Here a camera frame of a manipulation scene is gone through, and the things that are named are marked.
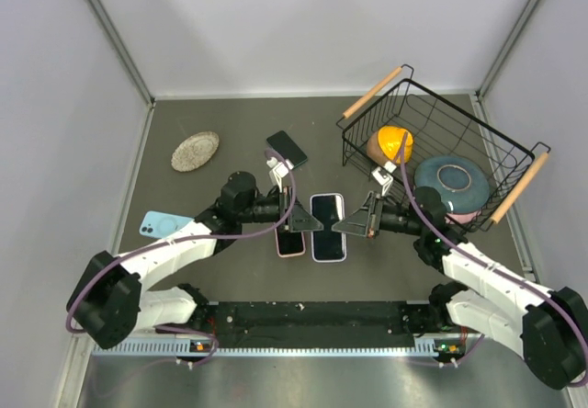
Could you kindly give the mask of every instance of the yellow object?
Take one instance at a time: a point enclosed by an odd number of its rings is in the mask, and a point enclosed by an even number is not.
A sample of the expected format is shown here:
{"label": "yellow object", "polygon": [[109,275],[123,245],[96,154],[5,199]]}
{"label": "yellow object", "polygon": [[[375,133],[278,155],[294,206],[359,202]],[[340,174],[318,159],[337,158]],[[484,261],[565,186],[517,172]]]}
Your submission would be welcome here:
{"label": "yellow object", "polygon": [[397,126],[384,126],[378,131],[378,144],[382,152],[394,164],[400,164],[401,158],[398,151],[401,148],[402,137],[404,133],[408,132],[406,144],[404,145],[404,162],[408,163],[413,155],[413,135],[405,128]]}

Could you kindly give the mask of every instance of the smartphone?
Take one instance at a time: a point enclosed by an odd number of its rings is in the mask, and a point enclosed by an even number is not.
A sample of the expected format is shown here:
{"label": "smartphone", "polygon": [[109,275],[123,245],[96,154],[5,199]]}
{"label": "smartphone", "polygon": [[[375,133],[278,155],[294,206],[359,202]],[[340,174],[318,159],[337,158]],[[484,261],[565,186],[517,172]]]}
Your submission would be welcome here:
{"label": "smartphone", "polygon": [[312,233],[312,258],[317,263],[335,263],[345,260],[347,248],[345,234],[333,232],[331,227],[345,217],[345,204],[341,194],[317,194],[311,197],[311,214],[322,223],[322,231]]}
{"label": "smartphone", "polygon": [[171,213],[150,210],[145,214],[145,218],[143,218],[139,233],[143,236],[159,240],[161,238],[167,238],[172,233],[179,231],[193,220],[193,217],[182,217],[180,215],[172,215]]}
{"label": "smartphone", "polygon": [[292,162],[293,168],[296,169],[309,159],[301,148],[287,135],[283,130],[276,132],[274,135],[267,137],[267,144],[269,144],[274,151],[279,153],[282,157]]}
{"label": "smartphone", "polygon": [[306,253],[306,244],[304,243],[304,234],[302,232],[278,232],[276,233],[277,255],[281,258],[290,258],[300,256]]}

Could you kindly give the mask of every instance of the black wire basket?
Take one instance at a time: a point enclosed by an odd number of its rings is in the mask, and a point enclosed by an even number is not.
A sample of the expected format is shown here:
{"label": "black wire basket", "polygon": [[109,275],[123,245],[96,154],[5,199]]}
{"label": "black wire basket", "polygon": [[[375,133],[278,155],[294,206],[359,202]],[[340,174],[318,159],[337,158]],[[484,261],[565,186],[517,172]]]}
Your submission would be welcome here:
{"label": "black wire basket", "polygon": [[[410,71],[410,77],[401,80],[356,114],[402,71]],[[410,65],[398,67],[337,121],[337,126],[343,130],[343,166],[351,163],[370,177],[378,164],[368,157],[369,138],[386,125],[405,128],[413,135],[413,153],[406,165],[412,186],[417,166],[437,155],[465,157],[482,170],[490,186],[490,196],[478,215],[468,222],[458,222],[447,216],[463,232],[487,231],[493,222],[497,222],[492,216],[494,212],[534,162],[536,148],[543,146],[547,153],[550,148],[538,142],[528,150],[465,109],[414,82],[413,73]],[[394,181],[387,201],[408,208],[400,168],[392,176]]]}

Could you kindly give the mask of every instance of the beige oval plate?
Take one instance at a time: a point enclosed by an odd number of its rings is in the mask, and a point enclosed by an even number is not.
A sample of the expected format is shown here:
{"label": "beige oval plate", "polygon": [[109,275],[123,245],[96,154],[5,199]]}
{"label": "beige oval plate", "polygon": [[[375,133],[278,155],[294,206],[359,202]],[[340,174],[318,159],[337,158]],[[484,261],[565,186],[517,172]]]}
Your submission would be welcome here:
{"label": "beige oval plate", "polygon": [[178,172],[189,172],[205,164],[219,148],[215,132],[200,132],[185,139],[172,155],[172,167]]}

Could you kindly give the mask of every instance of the metal pole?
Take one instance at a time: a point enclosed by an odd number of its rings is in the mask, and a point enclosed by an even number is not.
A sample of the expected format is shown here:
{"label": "metal pole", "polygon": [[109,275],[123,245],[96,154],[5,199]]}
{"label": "metal pole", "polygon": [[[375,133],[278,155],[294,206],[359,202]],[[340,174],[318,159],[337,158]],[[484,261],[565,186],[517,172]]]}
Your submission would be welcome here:
{"label": "metal pole", "polygon": [[537,7],[540,2],[541,0],[527,1],[525,8],[523,8],[521,15],[516,20],[513,29],[511,30],[508,37],[506,38],[506,41],[501,47],[498,56],[496,57],[496,59],[494,59],[490,71],[486,74],[486,77],[484,77],[484,80],[482,81],[478,91],[476,91],[476,95],[478,96],[478,98],[482,99],[488,94],[488,91],[490,90],[494,81],[496,80],[498,73],[503,68],[506,59],[508,59],[511,51],[520,39],[521,34],[525,30],[525,27],[528,24],[529,20],[535,14],[535,11],[537,10]]}
{"label": "metal pole", "polygon": [[120,37],[119,33],[117,32],[116,27],[112,23],[110,16],[108,15],[106,9],[102,5],[100,0],[86,0],[87,3],[90,5],[94,15],[96,16],[98,23],[104,30],[105,34],[107,35],[108,41],[114,48],[116,54],[118,55],[120,62],[127,72],[130,80],[133,82],[137,91],[141,97],[145,100],[145,103],[148,105],[152,105],[154,102],[154,98],[145,84],[145,81],[141,77],[141,73],[135,65],[135,62],[130,57],[129,51],[125,47],[122,38]]}

